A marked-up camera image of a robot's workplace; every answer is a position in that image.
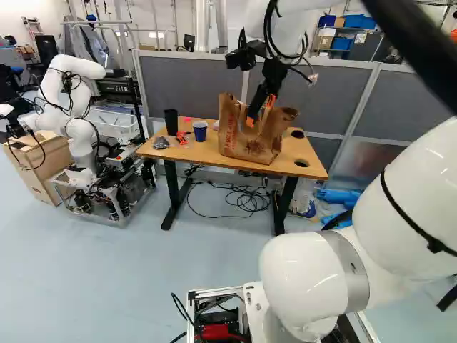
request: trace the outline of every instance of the gray partition panel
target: gray partition panel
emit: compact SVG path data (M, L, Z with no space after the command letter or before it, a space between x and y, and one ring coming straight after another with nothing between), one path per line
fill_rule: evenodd
M414 141L450 116L415 74L382 71L354 136Z
M207 119L219 117L218 95L241 97L243 73L228 70L225 61L140 57L149 116L164 117L164 109Z
M316 137L308 137L308 140L313 146L314 151L321 160L325 169L329 171L336 152L340 147L341 141Z
M252 100L257 86L263 82L263 64L258 64L249 78L248 101ZM309 74L309 68L298 67ZM315 66L319 79L315 86L290 71L280 90L278 105L300 110L293 123L309 132L345 134L361 98L371 69L342 66Z
M329 188L366 188L404 149L405 146L349 139L333 170Z

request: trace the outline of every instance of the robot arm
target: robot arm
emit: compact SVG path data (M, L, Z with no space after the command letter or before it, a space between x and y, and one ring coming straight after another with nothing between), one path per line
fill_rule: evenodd
M306 12L310 9L328 8L340 2L341 0L253 0L248 4L248 20L244 30L248 36L263 39L263 43L257 43L255 47L250 44L239 46L226 56L228 68L232 69L240 64L243 70L253 68L254 54L266 59L262 68L265 81L258 86L249 105L247 125L254 126L267 99L273 104L278 97L288 70L296 71L293 66L305 59L304 54L309 44L306 35ZM299 74L311 84L313 79L317 78L316 74L311 77Z
M43 113L23 119L34 131L49 130L71 138L69 148L76 165L90 168L92 172L95 172L91 146L94 128L88 121L81 120L89 107L91 90L82 77L97 80L104 76L105 69L100 64L68 55L55 56L37 94L45 103ZM62 96L62 90L68 98Z
M272 36L277 45L295 54L299 32L304 32L290 27L302 23L295 17L298 10L328 7L331 2L339 1L277 1L278 12L290 21L275 18ZM248 35L263 36L267 3L271 1L250 3ZM373 0L366 5L418 74L455 112L451 85L457 55L449 39L412 1ZM404 13L411 17L408 24L401 20ZM424 46L423 35L437 43L439 52ZM287 234L265 246L260 272L266 297L293 336L318 342L340 314L397 300L426 282L457 274L456 144L457 119L451 118L410 145L373 181L353 211L353 227Z

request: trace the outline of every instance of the small gray object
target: small gray object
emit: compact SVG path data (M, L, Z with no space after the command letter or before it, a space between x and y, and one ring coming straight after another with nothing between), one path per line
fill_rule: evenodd
M154 143L152 144L152 147L157 150L166 149L169 146L169 141L167 141L164 136L156 137L156 139L154 139Z

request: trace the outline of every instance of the table hole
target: table hole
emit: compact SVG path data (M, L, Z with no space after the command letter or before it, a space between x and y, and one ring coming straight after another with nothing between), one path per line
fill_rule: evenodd
M293 138L298 138L298 139L305 138L305 133L300 130L293 130L291 135Z
M309 163L307 161L305 161L304 159L297 159L295 161L295 165L300 166L302 168L306 168L309 166Z

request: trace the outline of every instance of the cardboard box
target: cardboard box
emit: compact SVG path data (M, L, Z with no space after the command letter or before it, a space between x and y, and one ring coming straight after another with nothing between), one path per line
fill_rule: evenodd
M345 22L345 18L342 17L342 16L339 16L338 18L336 18L335 20L335 27L344 27L344 22Z
M28 53L28 54L35 53L34 48L32 46L26 45L25 48L26 48L26 53Z
M138 46L138 48L139 48L140 50L149 50L149 51L155 51L155 50L157 50L157 48L156 48L154 45L143 45L143 44L140 44L140 45Z
M57 206L61 200L53 185L47 180L72 164L73 159L70 155L67 138L57 136L52 131L40 131L39 133L44 138L43 140L39 140L46 152L46 160L39 168L35 170L22 170L9 151L7 143L4 144L4 151L34 197L47 204ZM31 136L10 139L10 144L14 142L20 142L26 145L20 149L11 148L22 165L26 168L33 168L41 163L43 152ZM72 191L72 189L61 189L65 197L70 195Z
M319 36L316 49L330 49L332 41L332 36Z

